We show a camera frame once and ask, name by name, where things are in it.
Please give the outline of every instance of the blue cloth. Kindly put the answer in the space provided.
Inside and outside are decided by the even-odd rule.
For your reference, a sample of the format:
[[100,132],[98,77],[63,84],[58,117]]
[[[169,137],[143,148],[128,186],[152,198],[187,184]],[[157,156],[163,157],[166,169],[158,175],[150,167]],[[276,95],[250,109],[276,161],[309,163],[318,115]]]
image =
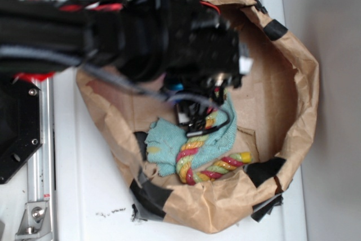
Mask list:
[[[192,168],[196,169],[229,151],[236,138],[237,119],[230,94],[222,108],[230,114],[231,121],[217,132],[211,133],[205,144],[199,148],[192,161]],[[226,121],[227,116],[219,111],[215,118],[215,124],[219,125]],[[176,158],[183,144],[187,142],[186,132],[178,126],[159,119],[151,124],[145,143],[147,144],[147,159],[156,163],[160,176],[175,173]]]

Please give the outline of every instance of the screw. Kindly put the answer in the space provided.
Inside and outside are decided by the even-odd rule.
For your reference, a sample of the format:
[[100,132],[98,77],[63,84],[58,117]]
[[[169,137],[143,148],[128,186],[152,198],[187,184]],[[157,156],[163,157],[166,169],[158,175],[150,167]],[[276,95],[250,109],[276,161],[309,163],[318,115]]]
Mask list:
[[35,207],[32,210],[32,216],[35,220],[41,220],[42,218],[44,218],[44,209],[40,208],[40,207]]
[[34,233],[36,233],[36,231],[35,231],[34,227],[31,226],[31,227],[27,227],[27,228],[25,229],[25,233],[26,233],[26,234],[34,234]]
[[38,95],[38,91],[36,89],[30,89],[29,90],[29,95],[30,96],[36,96],[36,95]]

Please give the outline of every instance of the striped rope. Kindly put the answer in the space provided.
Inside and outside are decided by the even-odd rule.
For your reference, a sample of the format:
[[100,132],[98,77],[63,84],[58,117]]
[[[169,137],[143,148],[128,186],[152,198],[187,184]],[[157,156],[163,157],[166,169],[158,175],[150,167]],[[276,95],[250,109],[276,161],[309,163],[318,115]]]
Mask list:
[[[207,115],[205,125],[206,129],[215,125],[217,113],[217,111],[213,111]],[[176,172],[182,183],[195,185],[199,182],[214,181],[221,178],[226,173],[233,171],[244,164],[252,162],[252,155],[250,152],[239,152],[223,157],[205,170],[193,173],[192,161],[194,156],[198,153],[199,148],[204,145],[207,139],[208,135],[191,137],[180,148],[180,152],[176,158]]]

